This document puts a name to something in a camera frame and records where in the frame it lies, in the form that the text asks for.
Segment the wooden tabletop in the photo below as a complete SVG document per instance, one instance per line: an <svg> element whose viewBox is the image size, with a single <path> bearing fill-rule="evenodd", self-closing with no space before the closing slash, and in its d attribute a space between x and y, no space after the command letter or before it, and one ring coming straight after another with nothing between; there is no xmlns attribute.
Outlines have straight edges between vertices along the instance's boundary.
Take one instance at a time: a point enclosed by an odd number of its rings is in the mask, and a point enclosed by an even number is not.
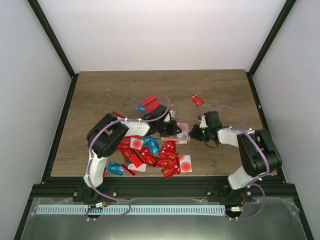
<svg viewBox="0 0 320 240"><path fill-rule="evenodd" d="M198 94L205 104L197 107L189 98L193 94ZM83 176L89 158L87 133L112 111L128 118L141 117L136 107L150 95L158 99L168 96L170 109L176 111L177 122L188 123L190 128L199 123L199 114L220 105L238 109L245 118L244 129L262 128L243 69L81 72L51 175ZM224 126L241 123L241 118L233 110L221 108L217 111ZM177 152L179 156L191 156L192 172L183 175L229 175L241 166L239 150L230 145L220 144L219 148L212 149L204 142L191 140L180 144ZM124 158L115 152L108 161L122 164ZM162 176L161 168L147 167L137 176Z"/></svg>

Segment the white wall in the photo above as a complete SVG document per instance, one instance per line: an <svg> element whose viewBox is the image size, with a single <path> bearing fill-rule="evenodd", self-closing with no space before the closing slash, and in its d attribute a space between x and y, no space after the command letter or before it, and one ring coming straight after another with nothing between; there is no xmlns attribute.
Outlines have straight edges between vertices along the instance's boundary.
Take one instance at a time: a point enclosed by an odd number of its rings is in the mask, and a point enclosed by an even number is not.
<svg viewBox="0 0 320 240"><path fill-rule="evenodd" d="M28 2L0 7L0 239L14 238L40 183L70 77Z"/></svg>
<svg viewBox="0 0 320 240"><path fill-rule="evenodd" d="M297 1L254 75L282 156L314 239L320 239L320 1Z"/></svg>
<svg viewBox="0 0 320 240"><path fill-rule="evenodd" d="M246 69L285 0L39 0L78 71Z"/></svg>

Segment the wire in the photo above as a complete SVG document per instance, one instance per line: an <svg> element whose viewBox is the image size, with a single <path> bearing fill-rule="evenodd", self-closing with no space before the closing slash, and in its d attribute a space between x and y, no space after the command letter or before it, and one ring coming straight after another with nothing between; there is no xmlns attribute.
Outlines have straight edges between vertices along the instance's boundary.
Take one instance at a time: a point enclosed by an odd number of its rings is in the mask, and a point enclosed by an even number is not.
<svg viewBox="0 0 320 240"><path fill-rule="evenodd" d="M90 143L90 145L89 145L89 157L90 157L90 159L89 159L88 167L87 167L87 171L86 171L87 180L88 180L88 182L89 182L90 187L91 187L97 194L101 195L102 197L105 197L105 198L110 199L110 200L114 200L114 201L116 201L116 202L118 202L118 203L127 204L128 207L129 207L128 210L127 210L125 213L122 213L122 214L120 214L120 215L113 216L113 217L108 217L108 218L98 218L98 219L97 219L98 221L104 221L104 220L111 220L111 219L120 218L120 217L122 217L122 216L124 216L124 215L126 215L127 213L130 212L130 210L131 210L131 205L130 205L130 203L129 203L128 201L125 201L125 200L122 200L122 199L118 199L118 198L114 198L114 197L108 196L108 195L106 195L106 194L103 194L103 193L100 192L98 189L96 189L95 186L93 185L93 183L92 183L92 181L91 181L91 179L90 179L90 168L91 168L91 164L92 164L93 157L94 157L93 146L94 146L96 140L100 137L100 135L101 135L106 129L110 128L112 125L117 124L117 123L122 123L122 122L137 122L137 121L139 121L139 122L144 122L144 123L150 123L150 122L154 122L154 121L157 121L157 120L163 118L163 117L167 114L167 112L169 111L169 107L170 107L170 99L169 99L169 97L163 96L162 99L163 99L163 98L167 99L167 101L168 101L168 107L166 108L166 110L164 111L164 113L163 113L161 116L156 117L156 118L151 119L151 120L126 119L126 118L125 118L125 119L123 119L123 118L117 119L117 120L115 120L115 121L110 122L110 123L107 124L104 128L102 128L102 129L97 133L97 135L92 139L92 141L91 141L91 143ZM88 213L89 213L89 212L90 212L90 211L88 210L87 213L86 213L87 221L90 220L90 218L88 217Z"/></svg>
<svg viewBox="0 0 320 240"><path fill-rule="evenodd" d="M225 213L225 216L226 216L229 220L236 220L236 221L247 220L247 219L251 219L251 218L257 216L259 213L261 213L262 209L264 208L264 206L265 206L265 204L266 204L266 194L265 194L265 191L264 191L263 188L262 188L260 185L258 185L258 184L252 183L251 186L256 186L256 187L258 187L258 188L261 190L261 193L262 193L262 196L263 196L262 206L260 207L260 209L259 209L256 213L254 213L254 214L252 214L252 215L250 215L250 216L243 217L243 218L232 218L232 217L229 217L229 216Z"/></svg>
<svg viewBox="0 0 320 240"><path fill-rule="evenodd" d="M206 142L206 141L204 141L204 144L205 144L208 148L211 148L211 149L217 149L217 148L219 147L219 145L218 145L215 141L214 141L214 143L215 143L216 147L209 146L209 145L207 144L207 142Z"/></svg>
<svg viewBox="0 0 320 240"><path fill-rule="evenodd" d="M232 128L241 128L241 127L243 127L245 125L245 117L242 115L242 113L238 109L236 109L236 108L234 108L232 106L227 106L227 105L215 106L214 108L208 110L208 112L211 112L211 111L214 111L214 110L220 109L220 108L232 109L232 110L236 111L240 115L240 117L242 118L241 125L233 126Z"/></svg>

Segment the purple cable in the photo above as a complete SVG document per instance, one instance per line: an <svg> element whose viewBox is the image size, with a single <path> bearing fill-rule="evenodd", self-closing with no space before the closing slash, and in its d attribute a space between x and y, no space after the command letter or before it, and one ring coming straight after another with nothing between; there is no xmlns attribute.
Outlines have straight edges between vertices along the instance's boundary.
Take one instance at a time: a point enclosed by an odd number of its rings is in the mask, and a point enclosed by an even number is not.
<svg viewBox="0 0 320 240"><path fill-rule="evenodd" d="M168 107L166 108L165 112L164 112L161 116L159 116L159 117L156 117L156 118L151 119L151 120L141 120L141 122L144 122L144 123L154 122L154 121L157 121L157 120L163 118L163 117L167 114L167 112L169 111L169 107L170 107L170 99L169 99L169 97L167 97L167 96L163 96L162 98L166 98L167 101L168 101ZM125 122L125 121L127 121L127 122L137 122L137 120L138 120L138 119L127 119L127 120L125 120L125 119L118 119L118 120L112 121L112 122L110 122L109 124L107 124L107 125L106 125L103 129L101 129L101 131L99 131L98 134L92 139L92 141L91 141L91 143L90 143L90 145L89 145L89 155L90 155L90 157L91 157L91 158L94 157L94 153L93 153L93 151L92 151L92 148L93 148L96 140L100 137L100 135L101 135L106 129L110 128L112 125L117 124L117 123L121 123L121 122ZM125 200L118 199L118 198L114 198L114 197L111 197L111 196L108 196L108 195L105 195L105 194L103 194L102 192L100 192L98 189L96 189L96 188L94 187L94 185L93 185L93 183L92 183L92 181L91 181L91 179L90 179L90 167L91 167L91 164L92 164L92 159L89 160L88 167L87 167L87 171L86 171L86 174L88 175L88 182L89 182L89 184L90 184L90 187L91 187L96 193L98 193L99 195L101 195L102 197L105 197L105 198L107 198L107 199L114 200L114 201L116 201L116 202L118 202L118 203L120 203L120 202L121 202L121 203L126 203L126 204L128 204L128 206L129 206L129 209L128 209L125 213L122 213L121 215L117 215L117 216L114 216L114 217L108 217L108 218L101 218L101 219L98 218L97 220L98 220L98 221L103 221L103 220L117 219L117 218L120 218L120 217L126 215L127 213L129 213L130 210L131 210L131 205L130 205L129 202L127 202L127 201L125 201ZM89 217L88 217L88 213L89 213L89 212L90 212L90 209L85 213L85 216L86 216L87 219L89 219Z"/></svg>
<svg viewBox="0 0 320 240"><path fill-rule="evenodd" d="M225 216L226 216L228 219L231 219L231 220L233 219L233 220L236 220L236 221L242 221L242 220L251 219L251 218L257 216L259 213L261 213L262 209L264 208L264 206L265 206L265 204L266 204L266 194L265 194L265 191L264 191L263 188L262 188L260 185L258 185L258 184L252 183L251 186L256 186L256 187L258 187L258 188L261 190L261 193L262 193L262 196L263 196L263 202L262 202L262 206L260 207L260 209L259 209L256 213L254 213L254 214L252 214L252 215L250 215L250 216L246 216L246 217L238 218L238 219L229 217L227 214L225 214Z"/></svg>
<svg viewBox="0 0 320 240"><path fill-rule="evenodd" d="M234 107L232 107L232 106L227 106L227 105L215 106L214 108L210 109L208 112L214 111L214 110L220 109L220 108L232 109L232 110L236 111L236 112L240 115L240 117L242 118L242 123L241 123L241 125L239 125L239 126L233 126L233 128L241 128L241 127L243 127L243 126L245 125L245 118L244 118L244 116L241 114L241 112L240 112L238 109L236 109L236 108L234 108Z"/></svg>

